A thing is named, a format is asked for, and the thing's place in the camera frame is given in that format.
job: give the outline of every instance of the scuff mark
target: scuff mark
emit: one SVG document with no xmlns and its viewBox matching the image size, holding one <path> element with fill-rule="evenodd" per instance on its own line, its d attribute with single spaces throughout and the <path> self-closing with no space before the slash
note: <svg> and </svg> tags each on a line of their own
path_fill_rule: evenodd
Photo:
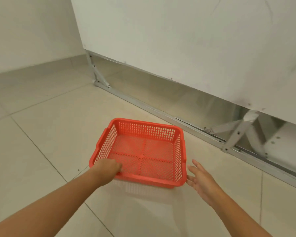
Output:
<svg viewBox="0 0 296 237">
<path fill-rule="evenodd" d="M 217 7 L 219 6 L 221 0 L 218 1 L 218 3 L 216 4 L 216 6 L 214 7 L 213 11 L 211 12 L 211 15 L 213 15 L 214 11 L 217 9 Z"/>
<path fill-rule="evenodd" d="M 272 11 L 271 6 L 267 0 L 265 0 L 265 5 L 266 5 L 267 9 L 269 10 L 271 23 L 273 24 L 273 11 Z"/>
</svg>

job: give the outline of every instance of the beige wall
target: beige wall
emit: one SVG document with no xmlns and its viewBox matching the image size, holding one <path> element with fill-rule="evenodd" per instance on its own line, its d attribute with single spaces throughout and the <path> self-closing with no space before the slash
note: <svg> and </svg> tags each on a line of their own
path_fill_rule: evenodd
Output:
<svg viewBox="0 0 296 237">
<path fill-rule="evenodd" d="M 70 0 L 0 0 L 0 73 L 83 53 Z"/>
</svg>

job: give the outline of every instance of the red plastic basket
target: red plastic basket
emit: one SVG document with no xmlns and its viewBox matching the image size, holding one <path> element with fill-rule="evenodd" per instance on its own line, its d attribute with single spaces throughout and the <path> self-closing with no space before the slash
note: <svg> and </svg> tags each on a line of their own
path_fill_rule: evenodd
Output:
<svg viewBox="0 0 296 237">
<path fill-rule="evenodd" d="M 173 188 L 186 181 L 181 128 L 116 118 L 103 131 L 89 166 L 102 158 L 122 163 L 117 179 Z"/>
</svg>

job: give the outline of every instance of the white board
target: white board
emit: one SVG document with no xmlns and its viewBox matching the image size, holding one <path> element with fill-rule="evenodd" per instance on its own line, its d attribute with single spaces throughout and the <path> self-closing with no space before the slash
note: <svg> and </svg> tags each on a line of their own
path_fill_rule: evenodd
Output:
<svg viewBox="0 0 296 237">
<path fill-rule="evenodd" d="M 72 0 L 83 47 L 296 124 L 296 0 Z"/>
</svg>

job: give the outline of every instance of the person's left hand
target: person's left hand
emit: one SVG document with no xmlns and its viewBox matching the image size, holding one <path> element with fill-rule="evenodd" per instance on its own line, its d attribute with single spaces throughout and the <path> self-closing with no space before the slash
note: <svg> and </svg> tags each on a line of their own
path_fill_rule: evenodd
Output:
<svg viewBox="0 0 296 237">
<path fill-rule="evenodd" d="M 103 186 L 110 183 L 121 169 L 122 164 L 117 163 L 114 159 L 99 159 L 94 163 L 90 171 L 93 172 L 95 178 L 99 181 L 99 185 Z"/>
</svg>

